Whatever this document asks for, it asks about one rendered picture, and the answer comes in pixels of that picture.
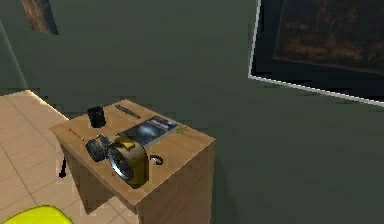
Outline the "wooden desk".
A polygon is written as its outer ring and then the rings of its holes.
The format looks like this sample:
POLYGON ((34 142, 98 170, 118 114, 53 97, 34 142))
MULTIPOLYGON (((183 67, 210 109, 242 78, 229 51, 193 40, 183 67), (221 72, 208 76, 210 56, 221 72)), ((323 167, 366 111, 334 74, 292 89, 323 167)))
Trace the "wooden desk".
POLYGON ((210 224, 214 173, 215 139, 187 127, 148 148, 163 158, 161 165, 149 167, 149 181, 139 189, 125 183, 108 161, 94 162, 85 149, 88 140, 102 133, 114 137, 156 113, 129 100, 120 104, 141 116, 136 119, 114 105, 104 108, 106 125, 90 126, 86 114, 55 125, 56 135, 84 207, 93 211, 117 197, 131 212, 132 224, 210 224), (76 131, 85 141, 69 131, 76 131))

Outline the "dark blue book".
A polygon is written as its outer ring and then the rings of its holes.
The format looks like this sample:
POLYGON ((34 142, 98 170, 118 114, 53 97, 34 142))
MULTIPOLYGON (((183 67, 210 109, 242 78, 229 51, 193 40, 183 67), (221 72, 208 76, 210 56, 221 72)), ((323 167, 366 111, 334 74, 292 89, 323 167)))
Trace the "dark blue book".
POLYGON ((159 116, 145 120, 127 130, 118 133, 118 136, 128 137, 139 142, 144 148, 148 148, 161 138, 172 133, 178 125, 159 116))

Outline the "dark grey pen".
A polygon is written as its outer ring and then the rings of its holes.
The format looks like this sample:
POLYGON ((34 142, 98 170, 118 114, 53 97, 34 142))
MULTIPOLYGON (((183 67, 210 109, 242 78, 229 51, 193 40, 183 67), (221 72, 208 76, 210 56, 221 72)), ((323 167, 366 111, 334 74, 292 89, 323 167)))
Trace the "dark grey pen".
POLYGON ((116 104, 116 105, 115 105, 115 108, 118 109, 118 110, 120 110, 121 112, 123 112, 123 113, 125 113, 125 114, 128 114, 128 115, 130 115, 130 116, 136 118, 136 119, 141 119, 141 116, 140 116, 140 115, 134 113, 133 111, 131 111, 131 110, 129 110, 128 108, 125 108, 125 107, 123 107, 123 106, 121 106, 121 105, 119 105, 119 104, 116 104))

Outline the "black cup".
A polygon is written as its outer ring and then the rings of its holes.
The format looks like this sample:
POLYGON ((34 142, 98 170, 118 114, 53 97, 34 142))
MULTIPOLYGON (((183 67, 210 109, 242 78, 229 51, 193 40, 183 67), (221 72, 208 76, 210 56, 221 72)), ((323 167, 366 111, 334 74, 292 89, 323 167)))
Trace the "black cup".
POLYGON ((102 128, 106 124, 104 110, 100 106, 92 107, 87 110, 90 124, 93 128, 102 128))

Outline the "black round dumbbell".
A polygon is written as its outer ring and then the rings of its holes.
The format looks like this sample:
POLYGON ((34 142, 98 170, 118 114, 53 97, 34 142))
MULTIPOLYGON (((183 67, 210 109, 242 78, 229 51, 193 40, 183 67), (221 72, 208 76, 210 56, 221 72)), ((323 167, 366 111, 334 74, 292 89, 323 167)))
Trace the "black round dumbbell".
POLYGON ((89 140, 85 148, 95 162, 100 162, 108 158, 108 151, 111 144, 112 140, 109 137, 99 134, 96 138, 89 140))

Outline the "orange pencil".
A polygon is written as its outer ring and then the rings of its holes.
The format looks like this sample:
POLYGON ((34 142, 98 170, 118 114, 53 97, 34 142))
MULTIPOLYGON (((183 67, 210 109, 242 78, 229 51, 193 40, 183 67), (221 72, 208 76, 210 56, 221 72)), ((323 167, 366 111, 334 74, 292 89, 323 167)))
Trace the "orange pencil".
POLYGON ((81 137, 76 131, 73 129, 69 128, 69 131, 72 132, 75 136, 77 136, 81 141, 85 141, 83 137, 81 137))

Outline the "white framed dark painting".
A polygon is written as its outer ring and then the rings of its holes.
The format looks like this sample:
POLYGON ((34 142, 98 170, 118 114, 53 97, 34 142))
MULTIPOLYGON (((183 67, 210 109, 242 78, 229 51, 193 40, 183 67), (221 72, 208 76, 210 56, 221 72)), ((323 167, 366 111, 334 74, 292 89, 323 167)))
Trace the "white framed dark painting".
POLYGON ((256 0, 248 77, 384 107, 384 0, 256 0))

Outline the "yellow round seat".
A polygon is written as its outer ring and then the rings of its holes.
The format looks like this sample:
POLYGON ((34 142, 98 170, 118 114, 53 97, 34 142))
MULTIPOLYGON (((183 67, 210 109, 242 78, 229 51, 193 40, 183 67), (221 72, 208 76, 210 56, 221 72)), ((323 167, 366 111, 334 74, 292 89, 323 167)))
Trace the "yellow round seat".
POLYGON ((54 206, 37 206, 20 212, 2 224, 74 224, 60 209, 54 206))

